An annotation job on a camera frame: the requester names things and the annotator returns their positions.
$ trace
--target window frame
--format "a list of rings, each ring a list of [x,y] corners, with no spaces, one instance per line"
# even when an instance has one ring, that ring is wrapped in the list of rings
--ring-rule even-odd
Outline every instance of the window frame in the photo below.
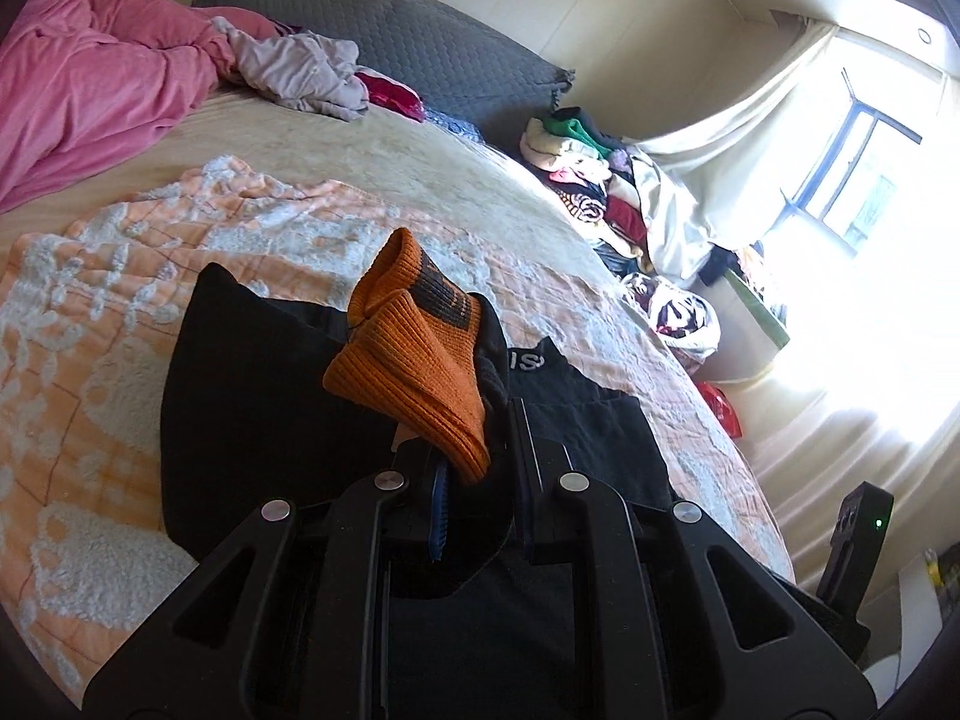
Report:
[[[878,108],[873,107],[864,103],[863,100],[858,100],[856,94],[853,92],[853,86],[851,85],[850,77],[847,75],[846,69],[841,71],[841,76],[843,76],[844,84],[847,86],[847,91],[850,94],[850,108],[848,108],[847,115],[844,117],[843,122],[841,122],[840,127],[837,128],[837,132],[833,134],[833,137],[830,139],[829,144],[827,145],[826,150],[824,151],[823,156],[816,163],[810,174],[806,177],[806,180],[800,185],[797,194],[793,197],[788,197],[781,190],[781,196],[784,199],[784,210],[781,211],[781,214],[776,219],[774,226],[778,226],[782,221],[791,215],[795,214],[804,214],[808,218],[811,218],[817,224],[817,227],[829,235],[835,242],[837,242],[840,247],[850,255],[851,257],[856,257],[856,248],[850,245],[839,233],[837,233],[832,227],[830,227],[825,219],[827,214],[832,210],[833,204],[839,199],[839,196],[843,194],[843,190],[847,186],[848,180],[853,175],[853,172],[856,170],[857,165],[860,163],[860,158],[863,156],[863,152],[867,149],[867,144],[870,143],[870,138],[874,135],[875,129],[877,129],[877,124],[882,122],[882,124],[888,124],[890,127],[896,129],[897,132],[904,135],[904,137],[909,138],[909,140],[914,143],[920,143],[923,141],[923,137],[919,133],[910,129],[903,122],[894,119],[892,116],[885,114]],[[824,208],[820,210],[820,213],[814,215],[808,210],[808,205],[810,201],[813,200],[813,197],[820,189],[821,184],[823,184],[824,179],[827,178],[827,173],[833,167],[834,163],[837,161],[837,157],[840,156],[840,153],[843,151],[844,146],[846,145],[847,138],[850,136],[853,131],[853,126],[856,123],[856,120],[861,114],[867,114],[871,117],[871,122],[867,133],[863,138],[863,141],[860,143],[859,148],[856,151],[856,154],[851,159],[850,165],[847,165],[847,170],[844,172],[843,178],[840,179],[840,183],[837,185],[837,188],[833,191],[833,194],[830,196],[830,199],[827,201],[827,204],[824,205]]]

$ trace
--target triangular cutout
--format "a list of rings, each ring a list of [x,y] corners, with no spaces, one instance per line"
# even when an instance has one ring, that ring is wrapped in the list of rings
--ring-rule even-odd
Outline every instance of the triangular cutout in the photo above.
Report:
[[[174,634],[217,650],[224,646],[256,550],[247,547],[210,583],[174,623]]]
[[[789,615],[750,576],[730,553],[714,547],[707,552],[737,643],[744,650],[784,638],[793,630]]]

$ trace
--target red bag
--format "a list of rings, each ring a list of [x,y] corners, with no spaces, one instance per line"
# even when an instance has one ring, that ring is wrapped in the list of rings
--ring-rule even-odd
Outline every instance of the red bag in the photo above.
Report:
[[[722,389],[705,382],[696,382],[696,385],[704,400],[707,401],[713,415],[716,416],[723,429],[727,431],[727,435],[732,439],[743,437],[740,420],[736,418],[736,412],[733,410],[730,401],[727,400],[727,396],[723,394]]]

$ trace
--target black device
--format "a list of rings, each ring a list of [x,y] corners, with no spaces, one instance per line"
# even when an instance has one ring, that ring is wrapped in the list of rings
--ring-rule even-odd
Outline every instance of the black device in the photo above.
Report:
[[[874,714],[806,609],[836,611],[800,600],[696,504],[637,506],[573,471],[563,445],[530,435],[521,401],[510,420],[526,557],[573,566],[582,717]],[[437,554],[445,463],[425,442],[401,449],[335,501],[253,512],[97,673],[82,717],[384,720],[391,572]]]
[[[830,557],[817,597],[846,617],[856,616],[874,576],[894,509],[894,496],[864,482],[840,504]]]

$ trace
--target crumpled gray clothing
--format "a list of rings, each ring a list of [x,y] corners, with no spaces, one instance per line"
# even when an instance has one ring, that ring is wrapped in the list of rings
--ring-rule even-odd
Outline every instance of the crumpled gray clothing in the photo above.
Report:
[[[221,16],[212,22],[227,35],[243,83],[267,100],[345,122],[367,112],[370,97],[355,75],[360,50],[352,40],[313,32],[256,40]]]

